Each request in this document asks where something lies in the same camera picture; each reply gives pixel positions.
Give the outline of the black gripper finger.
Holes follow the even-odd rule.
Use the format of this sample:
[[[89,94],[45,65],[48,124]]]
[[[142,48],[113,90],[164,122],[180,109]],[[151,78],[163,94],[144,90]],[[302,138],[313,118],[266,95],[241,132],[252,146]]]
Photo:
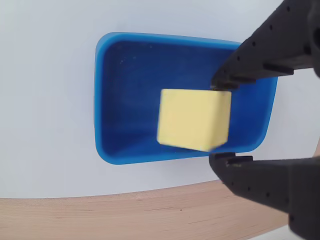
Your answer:
[[[234,152],[209,155],[214,173],[235,195],[288,214],[291,231],[320,238],[320,158],[254,160]]]
[[[211,87],[234,90],[310,68],[320,74],[320,2],[284,0],[219,67]]]

